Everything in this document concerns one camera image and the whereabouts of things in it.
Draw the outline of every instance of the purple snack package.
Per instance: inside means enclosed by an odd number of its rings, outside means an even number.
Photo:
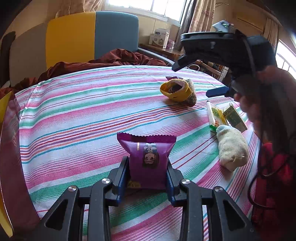
[[[134,136],[118,132],[117,140],[130,154],[131,180],[128,187],[165,189],[168,156],[176,136]]]

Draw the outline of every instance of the bedsheet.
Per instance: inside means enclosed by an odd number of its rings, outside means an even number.
[[[159,91],[166,76],[191,78],[197,103],[183,107]],[[200,186],[222,186],[246,215],[248,185],[257,169],[259,140],[246,114],[233,99],[207,98],[222,84],[207,74],[170,67],[117,66],[55,77],[17,93],[21,107],[20,151],[26,185],[40,217],[70,185],[93,185],[107,177],[127,155],[116,133],[171,134],[177,142],[169,159],[173,168]],[[233,173],[219,165],[218,141],[210,131],[206,101],[219,107],[233,102],[246,121],[243,133],[250,149],[248,163]],[[129,191],[119,207],[110,208],[112,240],[178,240],[181,208],[165,193]],[[87,239],[88,206],[83,239]],[[204,210],[204,237],[208,239]]]

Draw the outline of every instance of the brown blanket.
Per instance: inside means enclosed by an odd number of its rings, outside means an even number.
[[[120,65],[154,65],[154,66],[167,66],[165,62],[159,59],[149,58],[138,52],[130,52],[124,49],[115,49],[99,59],[90,60],[87,63],[65,63],[58,62],[55,66],[50,67],[46,72],[42,73],[37,78],[24,78],[20,83],[16,84],[12,88],[1,89],[0,99],[13,90],[17,93],[28,87],[38,84],[41,81],[48,80],[64,74],[69,74],[81,70],[95,69],[109,66],[120,66]]]

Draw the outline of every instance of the window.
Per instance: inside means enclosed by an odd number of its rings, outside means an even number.
[[[282,41],[279,41],[276,49],[276,63],[296,79],[296,55]]]
[[[105,10],[122,10],[180,23],[186,0],[106,0]]]

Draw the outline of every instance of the window sill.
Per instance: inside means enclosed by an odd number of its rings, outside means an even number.
[[[118,7],[113,5],[105,5],[102,11],[127,12],[127,13],[142,15],[145,17],[154,18],[156,20],[160,20],[166,23],[173,24],[177,27],[180,27],[180,23],[177,20],[171,19],[169,17],[164,17],[162,15],[158,15],[157,13],[154,13],[152,11],[146,11],[146,10],[137,9],[137,8]]]

